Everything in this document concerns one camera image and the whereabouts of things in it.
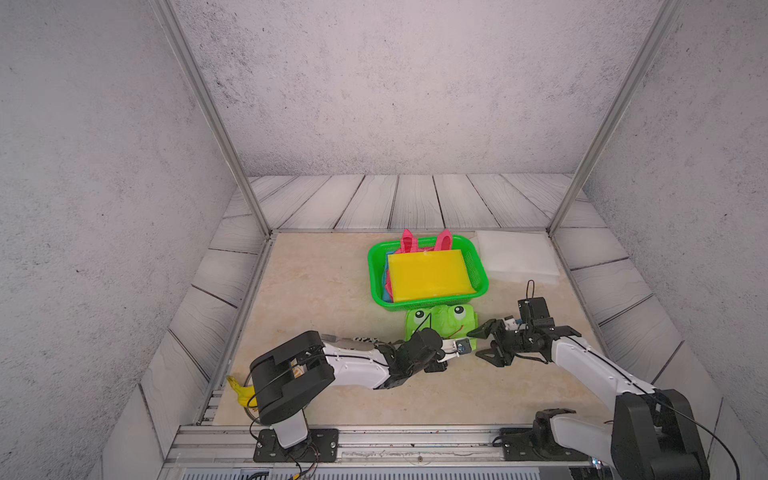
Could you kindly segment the green frog raincoat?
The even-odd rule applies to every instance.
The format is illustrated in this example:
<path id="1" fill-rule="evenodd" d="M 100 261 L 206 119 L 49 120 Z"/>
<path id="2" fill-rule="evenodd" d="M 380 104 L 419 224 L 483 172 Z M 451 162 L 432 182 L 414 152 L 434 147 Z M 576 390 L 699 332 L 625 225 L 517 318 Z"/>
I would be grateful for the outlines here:
<path id="1" fill-rule="evenodd" d="M 469 304 L 436 305 L 409 310 L 405 318 L 405 340 L 424 328 L 435 330 L 443 339 L 467 338 L 479 326 L 478 316 Z"/>

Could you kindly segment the yellow raincoat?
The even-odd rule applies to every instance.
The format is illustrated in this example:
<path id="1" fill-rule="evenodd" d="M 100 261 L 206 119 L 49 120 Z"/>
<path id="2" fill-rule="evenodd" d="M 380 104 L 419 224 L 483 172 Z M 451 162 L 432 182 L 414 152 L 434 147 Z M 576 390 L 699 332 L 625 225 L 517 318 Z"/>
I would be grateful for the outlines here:
<path id="1" fill-rule="evenodd" d="M 460 250 L 392 254 L 387 285 L 395 303 L 475 292 Z"/>

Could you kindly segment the white raincoat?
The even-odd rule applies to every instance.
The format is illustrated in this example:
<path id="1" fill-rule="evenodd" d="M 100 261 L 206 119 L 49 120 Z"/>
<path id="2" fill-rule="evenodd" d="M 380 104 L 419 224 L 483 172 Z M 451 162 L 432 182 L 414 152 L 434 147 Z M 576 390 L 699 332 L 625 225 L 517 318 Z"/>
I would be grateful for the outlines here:
<path id="1" fill-rule="evenodd" d="M 544 233 L 478 231 L 472 239 L 491 280 L 556 285 L 561 271 Z"/>

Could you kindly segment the green plastic basket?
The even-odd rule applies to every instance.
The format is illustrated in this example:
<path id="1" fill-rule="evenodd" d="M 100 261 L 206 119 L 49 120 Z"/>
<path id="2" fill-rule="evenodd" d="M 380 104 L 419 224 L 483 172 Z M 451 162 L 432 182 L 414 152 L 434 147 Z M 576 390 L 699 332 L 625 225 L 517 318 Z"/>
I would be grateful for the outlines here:
<path id="1" fill-rule="evenodd" d="M 418 239 L 420 247 L 434 246 L 436 236 L 422 237 Z M 368 252 L 368 270 L 370 280 L 370 292 L 372 299 L 382 308 L 388 311 L 413 310 L 417 308 L 428 308 L 435 305 L 454 305 L 465 304 L 474 298 L 484 295 L 488 291 L 489 282 L 474 244 L 466 237 L 461 235 L 453 236 L 453 245 L 451 250 L 460 250 L 467 266 L 469 278 L 475 292 L 469 295 L 438 297 L 427 300 L 416 300 L 402 303 L 386 303 L 382 299 L 382 274 L 384 270 L 387 253 L 395 251 L 400 247 L 400 239 L 378 243 L 372 246 Z"/>

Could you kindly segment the pink bunny raincoat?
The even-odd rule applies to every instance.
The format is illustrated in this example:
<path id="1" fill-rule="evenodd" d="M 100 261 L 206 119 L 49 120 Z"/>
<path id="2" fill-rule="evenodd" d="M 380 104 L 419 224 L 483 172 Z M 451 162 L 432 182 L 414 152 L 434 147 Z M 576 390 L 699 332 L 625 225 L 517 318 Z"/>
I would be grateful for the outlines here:
<path id="1" fill-rule="evenodd" d="M 451 250 L 452 245 L 453 236 L 448 229 L 445 229 L 438 234 L 434 246 L 427 247 L 420 247 L 418 239 L 410 230 L 405 229 L 400 239 L 400 247 L 395 251 L 388 252 L 386 259 L 389 259 L 389 257 L 394 254 Z"/>

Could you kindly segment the blue raincoat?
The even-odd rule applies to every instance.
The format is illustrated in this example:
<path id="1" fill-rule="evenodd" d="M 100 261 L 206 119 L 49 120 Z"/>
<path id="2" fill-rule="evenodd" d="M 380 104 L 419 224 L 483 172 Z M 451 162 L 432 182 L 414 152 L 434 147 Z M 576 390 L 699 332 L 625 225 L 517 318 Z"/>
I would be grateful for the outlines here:
<path id="1" fill-rule="evenodd" d="M 386 303 L 392 303 L 391 281 L 389 275 L 389 259 L 386 259 L 382 274 L 382 299 Z"/>

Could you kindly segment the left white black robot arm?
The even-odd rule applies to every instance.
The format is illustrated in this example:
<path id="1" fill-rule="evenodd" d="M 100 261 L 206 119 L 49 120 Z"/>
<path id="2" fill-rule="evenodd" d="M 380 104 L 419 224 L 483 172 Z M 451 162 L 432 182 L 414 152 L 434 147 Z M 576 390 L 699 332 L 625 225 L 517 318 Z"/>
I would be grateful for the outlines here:
<path id="1" fill-rule="evenodd" d="M 246 382 L 242 406 L 251 421 L 271 429 L 290 449 L 309 440 L 304 409 L 330 386 L 387 390 L 421 373 L 442 372 L 473 351 L 467 338 L 443 339 L 432 328 L 395 343 L 363 342 L 306 331 L 259 356 Z"/>

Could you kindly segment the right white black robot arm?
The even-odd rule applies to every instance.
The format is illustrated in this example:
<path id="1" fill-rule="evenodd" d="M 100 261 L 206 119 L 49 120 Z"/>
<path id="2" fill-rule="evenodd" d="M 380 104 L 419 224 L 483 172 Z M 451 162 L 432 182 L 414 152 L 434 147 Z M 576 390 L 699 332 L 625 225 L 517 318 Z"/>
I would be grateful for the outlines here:
<path id="1" fill-rule="evenodd" d="M 612 468 L 622 479 L 709 478 L 701 428 L 687 398 L 631 375 L 572 327 L 557 326 L 546 318 L 511 329 L 494 319 L 469 335 L 491 341 L 477 355 L 496 367 L 508 366 L 516 358 L 555 364 L 579 380 L 612 415 L 604 423 L 568 409 L 540 411 L 533 427 L 536 448 L 577 451 Z"/>

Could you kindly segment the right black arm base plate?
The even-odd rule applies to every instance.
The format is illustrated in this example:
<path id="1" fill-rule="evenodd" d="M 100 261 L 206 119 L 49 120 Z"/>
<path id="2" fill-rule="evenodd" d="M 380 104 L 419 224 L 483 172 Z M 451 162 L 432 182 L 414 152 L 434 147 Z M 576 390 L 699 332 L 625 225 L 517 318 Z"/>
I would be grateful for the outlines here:
<path id="1" fill-rule="evenodd" d="M 587 461 L 585 454 L 559 445 L 550 426 L 553 417 L 575 413 L 567 408 L 538 411 L 531 427 L 501 428 L 491 445 L 503 449 L 505 461 Z"/>

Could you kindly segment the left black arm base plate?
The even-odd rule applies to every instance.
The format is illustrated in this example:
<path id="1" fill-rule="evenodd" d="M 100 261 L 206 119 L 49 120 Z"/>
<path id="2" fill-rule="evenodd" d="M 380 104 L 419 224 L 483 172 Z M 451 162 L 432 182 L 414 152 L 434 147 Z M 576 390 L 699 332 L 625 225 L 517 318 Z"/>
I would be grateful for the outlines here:
<path id="1" fill-rule="evenodd" d="M 259 431 L 253 454 L 255 463 L 334 463 L 339 447 L 338 429 L 310 429 L 308 437 L 284 448 L 271 429 Z"/>

